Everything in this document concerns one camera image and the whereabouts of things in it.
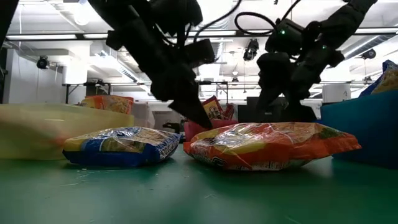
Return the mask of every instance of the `blue snack bag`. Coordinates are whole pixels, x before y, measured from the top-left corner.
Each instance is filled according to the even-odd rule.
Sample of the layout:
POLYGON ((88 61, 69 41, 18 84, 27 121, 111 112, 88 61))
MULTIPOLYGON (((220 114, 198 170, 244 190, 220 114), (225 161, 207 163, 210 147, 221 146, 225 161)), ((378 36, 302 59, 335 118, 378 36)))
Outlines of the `blue snack bag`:
POLYGON ((369 85, 364 91, 362 91, 359 97, 370 95, 372 91, 380 84, 381 80, 383 80, 386 71, 392 69, 398 69, 398 65, 390 60, 386 60, 385 62, 383 62, 382 66, 383 66, 383 75, 381 75, 374 83, 372 83, 372 85, 369 85))
POLYGON ((151 128, 114 128, 65 141, 63 155, 86 166, 143 166, 169 158, 181 135, 151 128))

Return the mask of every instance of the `green tabletop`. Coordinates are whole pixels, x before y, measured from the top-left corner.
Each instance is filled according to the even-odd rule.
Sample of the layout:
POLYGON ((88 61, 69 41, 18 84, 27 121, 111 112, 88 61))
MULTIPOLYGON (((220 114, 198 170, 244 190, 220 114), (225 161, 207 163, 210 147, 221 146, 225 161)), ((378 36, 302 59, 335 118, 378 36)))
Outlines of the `green tabletop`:
POLYGON ((332 158, 284 172, 223 172, 179 147, 138 169, 0 161, 1 224, 398 223, 398 176, 332 158))

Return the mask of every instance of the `wall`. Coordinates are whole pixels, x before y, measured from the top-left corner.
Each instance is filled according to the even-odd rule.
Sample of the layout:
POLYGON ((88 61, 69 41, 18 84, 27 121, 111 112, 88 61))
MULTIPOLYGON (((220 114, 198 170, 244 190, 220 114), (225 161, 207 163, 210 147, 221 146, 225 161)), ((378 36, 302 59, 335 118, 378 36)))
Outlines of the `wall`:
POLYGON ((8 50, 4 103, 64 103, 63 75, 53 70, 40 70, 36 63, 8 50))

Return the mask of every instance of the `desk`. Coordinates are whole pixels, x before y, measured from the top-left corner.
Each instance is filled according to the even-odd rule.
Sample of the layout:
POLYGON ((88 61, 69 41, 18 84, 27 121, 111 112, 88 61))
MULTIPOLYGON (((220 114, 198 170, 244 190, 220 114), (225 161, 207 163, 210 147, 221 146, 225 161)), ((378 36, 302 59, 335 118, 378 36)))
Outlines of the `desk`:
POLYGON ((0 161, 0 223, 397 223, 393 170, 337 161, 285 172, 222 172, 182 147, 138 169, 0 161))

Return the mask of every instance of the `blue bin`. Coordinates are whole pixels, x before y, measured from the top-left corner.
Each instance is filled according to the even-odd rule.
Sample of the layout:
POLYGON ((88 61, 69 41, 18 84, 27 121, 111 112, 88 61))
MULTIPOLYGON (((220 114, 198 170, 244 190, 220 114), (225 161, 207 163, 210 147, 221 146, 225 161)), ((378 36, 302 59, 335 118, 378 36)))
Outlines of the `blue bin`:
POLYGON ((362 149, 333 157, 398 169, 398 90, 321 107, 321 123, 353 134, 362 149))

